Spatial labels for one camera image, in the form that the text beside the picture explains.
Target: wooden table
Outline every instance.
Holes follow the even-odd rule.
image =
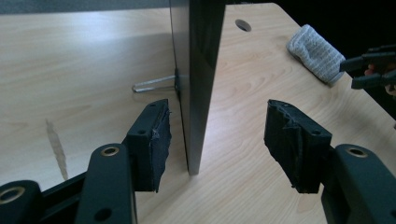
[[[162,98],[170,100],[173,140],[160,192],[136,193],[140,223],[325,223],[320,194],[292,189],[262,140],[268,99],[299,107],[333,134],[334,147],[371,149],[396,174],[392,118],[350,89],[349,76],[330,88],[294,60],[285,45],[299,26],[262,4],[227,6],[201,172],[189,176],[176,94],[131,92],[173,73],[169,18],[164,8],[1,17],[0,185],[62,182],[51,124],[71,177]]]

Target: wooden desk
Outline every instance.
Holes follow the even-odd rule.
[[[189,176],[175,93],[131,93],[133,83],[173,73],[168,19],[168,9],[1,17],[0,185],[62,181],[46,120],[73,176],[162,98],[170,99],[173,140],[160,192],[136,193],[140,223],[325,223],[320,194],[292,189],[264,145],[268,99],[299,107],[333,134],[334,147],[370,148],[396,174],[391,117],[350,89],[348,76],[329,88],[297,63],[285,45],[299,26],[263,4],[227,7],[201,172]]]

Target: brown scuff mark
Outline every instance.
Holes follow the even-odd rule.
[[[55,132],[52,122],[47,122],[47,135],[49,137],[49,142],[52,147],[53,153],[55,154],[56,161],[58,162],[59,169],[61,170],[62,177],[64,180],[68,179],[67,166],[66,166],[66,156],[64,155],[64,149],[59,139],[59,135]]]

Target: white cloth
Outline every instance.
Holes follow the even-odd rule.
[[[325,83],[334,84],[344,74],[339,71],[340,63],[345,60],[344,55],[308,24],[300,28],[286,48]]]

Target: light wood surface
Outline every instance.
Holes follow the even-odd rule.
[[[201,172],[189,176],[173,91],[132,94],[132,84],[173,74],[169,9],[0,17],[0,185],[63,179],[97,147],[120,142],[149,102],[169,98],[172,144],[159,193],[137,192],[139,223],[325,223],[318,195],[300,195],[263,142],[268,99],[296,105],[348,143],[374,151],[396,174],[393,120],[344,75],[333,87],[285,45],[298,30],[275,4],[227,6]],[[252,31],[238,29],[235,20]]]

